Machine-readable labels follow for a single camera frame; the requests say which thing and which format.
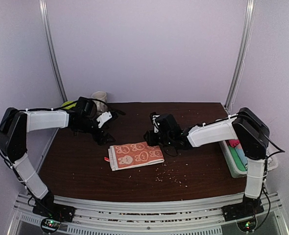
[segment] orange and white patterned towel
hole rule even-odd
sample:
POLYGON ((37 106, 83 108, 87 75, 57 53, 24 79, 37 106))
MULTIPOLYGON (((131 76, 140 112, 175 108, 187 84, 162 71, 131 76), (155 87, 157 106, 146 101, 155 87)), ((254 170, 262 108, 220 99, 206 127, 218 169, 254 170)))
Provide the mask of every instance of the orange and white patterned towel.
POLYGON ((112 145, 109 159, 113 171, 164 162, 160 147, 148 146, 146 142, 112 145))

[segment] folded towel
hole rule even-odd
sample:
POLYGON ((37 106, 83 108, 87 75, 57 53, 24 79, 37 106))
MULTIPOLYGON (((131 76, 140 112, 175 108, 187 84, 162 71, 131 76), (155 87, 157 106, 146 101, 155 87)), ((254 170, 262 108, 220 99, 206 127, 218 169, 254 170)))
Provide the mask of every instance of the folded towel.
POLYGON ((235 147, 235 150, 236 150, 237 155, 238 155, 238 157, 240 158, 242 164, 243 164, 243 165, 246 167, 246 169, 247 169, 248 159, 247 159, 247 157, 244 155, 244 152, 243 152, 243 149, 242 149, 241 144, 238 144, 238 145, 235 147))
POLYGON ((228 148, 229 148, 229 151, 231 152, 231 154, 233 156, 233 159, 234 159, 234 162, 236 163, 237 168, 240 171, 246 171, 246 168, 243 166, 240 158, 238 157, 238 155, 236 153, 236 150, 231 146, 228 146, 228 148))
POLYGON ((239 140, 229 140, 229 145, 235 148, 240 142, 239 140))
POLYGON ((113 171, 164 162, 160 147, 148 146, 146 142, 112 145, 109 159, 113 171))

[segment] dark brown wooden table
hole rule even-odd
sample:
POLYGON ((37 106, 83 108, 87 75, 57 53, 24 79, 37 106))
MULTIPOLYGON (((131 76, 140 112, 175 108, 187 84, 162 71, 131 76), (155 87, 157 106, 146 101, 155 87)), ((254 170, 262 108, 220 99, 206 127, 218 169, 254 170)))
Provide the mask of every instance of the dark brown wooden table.
MULTIPOLYGON (((153 129, 149 114, 171 113, 182 128, 226 117, 220 103, 117 103, 127 113, 110 124, 114 144, 144 141, 153 129)), ((164 154, 165 163, 112 171, 103 158, 111 144, 98 146, 90 134, 74 136, 60 129, 40 171, 55 195, 113 202, 158 202, 209 198, 243 192, 245 178, 233 179, 218 143, 177 157, 164 154)))

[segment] plastic bin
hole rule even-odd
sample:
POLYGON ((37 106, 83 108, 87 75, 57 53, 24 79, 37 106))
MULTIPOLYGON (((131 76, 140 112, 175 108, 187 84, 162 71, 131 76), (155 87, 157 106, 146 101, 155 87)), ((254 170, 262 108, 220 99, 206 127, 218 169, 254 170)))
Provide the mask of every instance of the plastic bin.
MULTIPOLYGON (((222 152, 224 154, 224 157, 226 159, 229 171, 231 172, 231 175, 233 178, 240 178, 245 177, 247 175, 247 171, 241 171, 237 168, 236 163, 234 162, 233 156, 231 152, 229 151, 229 148, 227 146, 226 141, 220 141, 219 145, 222 149, 222 152)), ((278 167, 278 161, 276 156, 272 156, 268 160, 268 171, 273 170, 278 167)))

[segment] animal face pattern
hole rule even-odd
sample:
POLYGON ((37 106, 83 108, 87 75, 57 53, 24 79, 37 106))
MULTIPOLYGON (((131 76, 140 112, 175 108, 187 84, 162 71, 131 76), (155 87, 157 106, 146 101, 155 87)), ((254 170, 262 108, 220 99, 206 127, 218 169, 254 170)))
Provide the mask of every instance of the animal face pattern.
POLYGON ((131 157, 131 156, 128 156, 128 155, 126 155, 126 156, 124 156, 124 157, 122 157, 122 158, 119 158, 119 164, 120 165, 129 165, 129 164, 131 164, 132 162, 133 162, 133 158, 131 157))
POLYGON ((130 167, 164 160, 160 147, 148 146, 146 142, 116 145, 114 150, 118 167, 130 167))

